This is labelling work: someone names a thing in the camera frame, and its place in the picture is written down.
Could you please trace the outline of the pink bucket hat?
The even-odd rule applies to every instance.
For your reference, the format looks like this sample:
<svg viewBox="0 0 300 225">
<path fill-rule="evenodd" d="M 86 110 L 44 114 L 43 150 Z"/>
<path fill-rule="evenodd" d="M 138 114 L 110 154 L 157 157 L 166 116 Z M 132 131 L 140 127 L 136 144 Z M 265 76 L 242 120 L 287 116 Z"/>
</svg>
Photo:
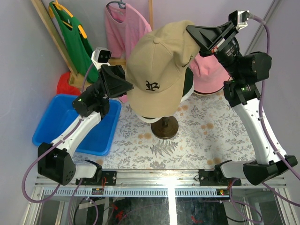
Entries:
<svg viewBox="0 0 300 225">
<path fill-rule="evenodd" d="M 214 55 L 202 57 L 197 54 L 189 68 L 194 75 L 194 93 L 198 95 L 219 92 L 223 89 L 224 82 L 231 79 Z"/>
</svg>

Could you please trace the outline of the beige cap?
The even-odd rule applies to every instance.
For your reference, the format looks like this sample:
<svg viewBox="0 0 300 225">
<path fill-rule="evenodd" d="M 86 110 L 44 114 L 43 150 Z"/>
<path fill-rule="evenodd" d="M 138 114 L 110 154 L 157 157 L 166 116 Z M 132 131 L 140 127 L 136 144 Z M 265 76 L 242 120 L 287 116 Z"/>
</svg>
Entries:
<svg viewBox="0 0 300 225">
<path fill-rule="evenodd" d="M 187 32 L 190 20 L 168 23 L 145 34 L 126 62 L 127 92 L 133 111 L 143 117 L 172 116 L 180 105 L 185 73 L 200 47 Z"/>
</svg>

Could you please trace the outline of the green and white baseball cap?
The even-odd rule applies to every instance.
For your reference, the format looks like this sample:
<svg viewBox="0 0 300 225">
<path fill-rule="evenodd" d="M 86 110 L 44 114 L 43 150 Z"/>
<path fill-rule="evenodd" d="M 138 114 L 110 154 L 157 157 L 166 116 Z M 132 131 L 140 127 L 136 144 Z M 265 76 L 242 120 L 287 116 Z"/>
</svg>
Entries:
<svg viewBox="0 0 300 225">
<path fill-rule="evenodd" d="M 184 88 L 183 88 L 183 93 L 182 93 L 182 98 L 181 98 L 181 103 L 183 101 L 186 101 L 193 93 L 194 90 L 194 74 L 192 72 L 192 70 L 188 67 L 186 69 L 186 73 L 185 73 L 185 82 L 184 82 Z M 159 118 L 150 118 L 150 117 L 143 117 L 137 114 L 137 117 L 146 123 L 154 123 L 157 122 L 161 119 L 161 117 Z"/>
</svg>

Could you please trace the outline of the blue plastic bin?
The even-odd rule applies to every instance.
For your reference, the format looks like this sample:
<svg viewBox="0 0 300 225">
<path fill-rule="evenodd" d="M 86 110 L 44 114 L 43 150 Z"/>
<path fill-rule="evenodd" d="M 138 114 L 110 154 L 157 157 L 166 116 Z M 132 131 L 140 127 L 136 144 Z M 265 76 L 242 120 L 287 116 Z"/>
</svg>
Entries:
<svg viewBox="0 0 300 225">
<path fill-rule="evenodd" d="M 51 100 L 32 137 L 35 146 L 43 142 L 50 143 L 78 117 L 72 106 L 75 99 L 75 95 L 58 94 Z M 121 111 L 120 102 L 109 100 L 109 103 L 109 113 L 86 135 L 76 149 L 77 152 L 96 156 L 108 155 Z"/>
</svg>

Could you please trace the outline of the dark round mannequin stand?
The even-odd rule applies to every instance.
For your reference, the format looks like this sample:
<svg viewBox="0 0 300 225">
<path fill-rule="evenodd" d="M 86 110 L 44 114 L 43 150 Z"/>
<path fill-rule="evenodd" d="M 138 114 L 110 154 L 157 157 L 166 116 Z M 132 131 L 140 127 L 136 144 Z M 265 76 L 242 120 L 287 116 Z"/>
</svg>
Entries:
<svg viewBox="0 0 300 225">
<path fill-rule="evenodd" d="M 151 124 L 154 136 L 163 140 L 173 138 L 177 134 L 178 129 L 179 124 L 174 116 L 162 117 Z"/>
</svg>

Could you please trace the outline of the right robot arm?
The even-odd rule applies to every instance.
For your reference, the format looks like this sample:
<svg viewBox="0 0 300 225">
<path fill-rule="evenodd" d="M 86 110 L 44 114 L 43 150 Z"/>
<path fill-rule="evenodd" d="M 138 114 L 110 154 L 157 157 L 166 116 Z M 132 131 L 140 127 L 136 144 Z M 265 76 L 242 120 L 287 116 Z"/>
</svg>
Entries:
<svg viewBox="0 0 300 225">
<path fill-rule="evenodd" d="M 256 83 L 269 78 L 272 58 L 264 52 L 241 55 L 232 22 L 218 27 L 189 25 L 187 32 L 199 45 L 202 57 L 214 55 L 231 81 L 224 82 L 224 96 L 241 119 L 255 150 L 253 161 L 226 161 L 215 166 L 214 181 L 219 185 L 230 179 L 247 179 L 259 185 L 297 165 L 279 144 L 262 107 L 263 95 Z"/>
</svg>

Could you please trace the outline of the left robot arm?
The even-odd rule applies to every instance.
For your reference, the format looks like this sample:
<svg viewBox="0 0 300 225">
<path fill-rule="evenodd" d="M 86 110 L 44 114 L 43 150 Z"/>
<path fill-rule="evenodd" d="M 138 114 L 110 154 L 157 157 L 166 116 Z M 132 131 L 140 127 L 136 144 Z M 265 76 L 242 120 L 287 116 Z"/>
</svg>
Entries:
<svg viewBox="0 0 300 225">
<path fill-rule="evenodd" d="M 101 147 L 101 137 L 110 135 L 112 130 L 112 125 L 105 123 L 111 109 L 111 99 L 120 97 L 132 88 L 133 85 L 125 80 L 125 71 L 121 65 L 101 65 L 98 80 L 72 102 L 77 113 L 75 120 L 54 140 L 39 145 L 38 174 L 63 186 L 72 179 L 99 184 L 103 178 L 102 166 L 91 160 L 75 162 L 72 157 L 95 127 L 101 128 L 92 138 L 88 150 L 94 151 Z"/>
</svg>

